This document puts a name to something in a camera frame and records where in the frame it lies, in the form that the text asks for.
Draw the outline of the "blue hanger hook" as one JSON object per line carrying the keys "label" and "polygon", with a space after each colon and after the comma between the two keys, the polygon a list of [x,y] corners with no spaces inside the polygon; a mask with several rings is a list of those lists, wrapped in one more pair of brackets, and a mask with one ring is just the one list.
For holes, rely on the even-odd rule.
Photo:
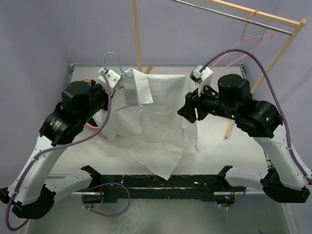
{"label": "blue hanger hook", "polygon": [[[121,81],[123,81],[124,78],[133,78],[134,77],[134,76],[130,76],[130,75],[125,73],[125,71],[123,70],[123,68],[121,66],[121,62],[120,62],[119,56],[116,53],[114,53],[114,52],[107,52],[107,53],[104,54],[104,56],[103,56],[103,66],[105,66],[106,57],[108,55],[113,55],[113,56],[115,56],[117,58],[117,66],[120,69]],[[130,106],[134,106],[134,105],[138,105],[138,101],[137,102],[133,102],[133,103],[128,103],[126,106],[120,107],[120,108],[116,109],[116,111],[125,109],[125,108],[130,107]]]}

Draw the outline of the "white shirt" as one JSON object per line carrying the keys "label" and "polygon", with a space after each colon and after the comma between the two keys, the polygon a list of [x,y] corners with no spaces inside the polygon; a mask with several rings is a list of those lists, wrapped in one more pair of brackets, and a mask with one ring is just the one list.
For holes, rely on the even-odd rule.
{"label": "white shirt", "polygon": [[134,68],[125,73],[134,77],[117,86],[102,132],[109,141],[117,136],[133,139],[136,143],[128,153],[168,180],[181,158],[197,151],[197,125],[177,114],[191,86],[185,75],[147,75]]}

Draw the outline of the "pink wire hanger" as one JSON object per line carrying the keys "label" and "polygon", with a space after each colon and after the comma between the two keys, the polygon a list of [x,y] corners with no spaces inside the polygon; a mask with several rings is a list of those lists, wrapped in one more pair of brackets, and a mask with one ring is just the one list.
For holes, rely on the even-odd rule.
{"label": "pink wire hanger", "polygon": [[[258,50],[260,47],[264,46],[265,44],[267,44],[268,42],[270,42],[272,40],[273,34],[264,33],[262,35],[252,37],[249,33],[246,32],[248,29],[248,25],[251,24],[252,17],[254,17],[255,14],[260,12],[260,11],[261,11],[260,9],[253,10],[251,12],[251,14],[248,16],[248,18],[245,20],[245,24],[244,24],[244,28],[243,28],[241,37],[238,40],[238,42],[232,46],[232,49],[245,49],[246,50],[246,48],[244,48],[244,46],[251,44],[251,42],[257,42],[257,45],[254,48],[248,50],[252,54],[256,50]],[[213,71],[213,68],[217,67],[217,65],[219,63],[221,63],[225,59],[225,57],[228,56],[228,54],[229,53],[225,53],[225,54],[219,56],[218,58],[213,59],[212,64],[209,64],[207,66],[203,65],[203,67],[204,68],[207,67]],[[238,56],[235,60],[231,61],[229,64],[227,64],[223,68],[218,69],[215,72],[213,72],[213,75],[221,73],[223,70],[227,69],[228,67],[235,65],[236,63],[243,60],[245,57],[247,57],[246,54]]]}

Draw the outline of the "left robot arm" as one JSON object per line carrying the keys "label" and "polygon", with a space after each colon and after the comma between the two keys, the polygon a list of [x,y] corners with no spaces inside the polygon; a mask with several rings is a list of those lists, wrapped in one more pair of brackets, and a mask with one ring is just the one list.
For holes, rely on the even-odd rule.
{"label": "left robot arm", "polygon": [[14,183],[0,191],[0,199],[17,217],[40,219],[67,195],[100,187],[99,173],[90,166],[73,175],[47,183],[53,166],[83,131],[85,124],[100,110],[111,110],[113,89],[110,83],[74,81],[63,90],[61,102],[48,115],[39,130],[35,148]]}

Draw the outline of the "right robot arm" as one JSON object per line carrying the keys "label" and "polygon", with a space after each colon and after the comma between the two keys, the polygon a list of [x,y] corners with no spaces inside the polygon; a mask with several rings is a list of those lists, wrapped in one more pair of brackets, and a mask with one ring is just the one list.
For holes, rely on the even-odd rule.
{"label": "right robot arm", "polygon": [[237,128],[261,146],[271,162],[268,169],[258,171],[225,166],[218,173],[218,188],[227,191],[242,186],[262,190],[280,203],[306,202],[312,172],[302,160],[298,162],[304,172],[293,162],[286,142],[286,124],[277,108],[270,102],[253,99],[249,81],[237,74],[222,76],[217,85],[218,91],[206,85],[202,94],[188,93],[178,115],[190,123],[203,120],[208,114],[234,120]]}

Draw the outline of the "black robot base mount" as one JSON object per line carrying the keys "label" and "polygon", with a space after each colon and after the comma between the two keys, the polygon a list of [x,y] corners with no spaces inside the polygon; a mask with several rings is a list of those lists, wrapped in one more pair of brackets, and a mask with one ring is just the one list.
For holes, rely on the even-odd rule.
{"label": "black robot base mount", "polygon": [[[173,175],[165,180],[156,175],[101,175],[102,183],[123,184],[134,199],[195,199],[215,201],[215,193],[229,195],[233,189],[224,178],[217,175]],[[117,185],[105,186],[119,199],[128,199],[124,189]]]}

